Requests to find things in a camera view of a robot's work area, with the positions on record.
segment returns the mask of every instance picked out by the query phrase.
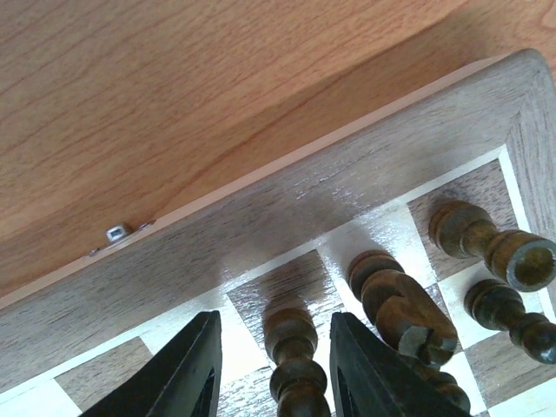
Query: chess board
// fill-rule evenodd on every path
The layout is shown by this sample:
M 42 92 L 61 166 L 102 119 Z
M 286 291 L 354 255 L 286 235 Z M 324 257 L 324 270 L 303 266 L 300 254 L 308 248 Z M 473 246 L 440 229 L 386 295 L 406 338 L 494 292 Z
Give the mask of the chess board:
M 543 65 L 526 51 L 440 80 L 433 89 L 418 92 L 403 110 L 371 115 L 338 134 L 347 139 L 324 138 L 319 146 L 335 153 L 309 149 L 300 156 L 301 166 L 270 167 L 265 174 L 275 175 L 270 185 L 255 178 L 227 200 L 208 205 L 202 215 L 190 210 L 180 221 L 159 223 L 118 253 L 102 254 L 94 262 L 80 260 L 83 265 L 69 275 L 51 275 L 48 280 L 56 283 L 2 310 L 7 347 L 2 368 L 7 373 L 0 414 L 78 415 L 127 380 L 196 313 L 218 309 L 223 349 L 218 415 L 275 415 L 268 391 L 274 365 L 263 347 L 262 313 L 269 305 L 306 308 L 319 335 L 315 360 L 328 371 L 333 312 L 352 312 L 373 329 L 346 284 L 347 266 L 362 251 L 384 248 L 457 328 L 460 343 L 443 370 L 466 391 L 472 415 L 554 415 L 556 367 L 529 359 L 508 334 L 486 330 L 467 315 L 467 289 L 490 275 L 480 260 L 443 255 L 427 235 L 438 205 L 458 198 L 486 209 L 500 228 L 554 239 L 556 182 L 550 162 L 556 163 L 556 141 L 554 133 L 546 132 L 556 132 L 556 123 L 546 112 L 556 109 L 556 95 Z M 521 82 L 527 88 L 520 89 Z M 552 107 L 532 106 L 539 97 Z M 529 108 L 532 116 L 527 116 Z M 485 118 L 487 110 L 491 113 Z M 409 130 L 402 116 L 413 121 Z M 406 135 L 407 141 L 395 152 L 387 139 L 369 145 L 368 135 L 377 131 L 402 142 Z M 408 139 L 422 139 L 427 132 L 428 147 Z M 434 142 L 447 136 L 445 142 Z M 543 150 L 523 145 L 518 136 L 540 138 Z M 379 151 L 389 157 L 381 160 Z M 272 207 L 272 195 L 277 195 L 278 208 Z M 261 199 L 263 208 L 257 205 Z M 226 210 L 241 212 L 244 220 Z M 283 227 L 269 231 L 266 225 L 276 219 Z M 231 222 L 239 224 L 226 226 Z M 210 239 L 202 234 L 208 228 Z M 241 244 L 240 228 L 251 236 Z M 195 244 L 206 261 L 195 263 L 201 259 L 195 252 L 196 258 L 184 265 L 188 254 L 183 248 L 191 252 L 188 242 L 199 236 Z M 152 249 L 154 242 L 160 244 Z M 127 263 L 122 265 L 123 258 Z M 162 272 L 150 269 L 155 260 L 163 264 L 158 267 Z M 556 322 L 554 283 L 522 295 L 528 311 Z M 327 399 L 334 410 L 330 389 Z

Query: dark brown chess piece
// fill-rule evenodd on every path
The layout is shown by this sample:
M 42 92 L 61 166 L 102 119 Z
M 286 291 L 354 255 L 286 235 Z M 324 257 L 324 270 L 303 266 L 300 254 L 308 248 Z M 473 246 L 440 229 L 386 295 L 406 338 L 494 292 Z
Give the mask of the dark brown chess piece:
M 537 291 L 556 277 L 556 243 L 522 230 L 500 232 L 483 208 L 468 202 L 443 206 L 428 232 L 448 255 L 482 257 L 494 275 L 519 291 Z
M 422 380 L 431 384 L 452 403 L 466 413 L 469 413 L 469 410 L 471 410 L 471 401 L 469 397 L 467 397 L 466 392 L 458 386 L 457 380 L 451 374 L 427 367 L 415 358 L 401 355 L 400 357 Z
M 327 376 L 313 361 L 318 337 L 308 313 L 278 311 L 266 319 L 264 334 L 267 354 L 278 366 L 270 377 L 278 417 L 330 417 L 324 398 Z
M 521 296 L 505 282 L 480 281 L 467 292 L 466 311 L 483 328 L 510 332 L 512 343 L 536 361 L 556 363 L 556 325 L 526 313 Z
M 400 354 L 430 367 L 440 367 L 453 356 L 458 342 L 453 323 L 388 252 L 357 256 L 347 282 L 384 342 Z

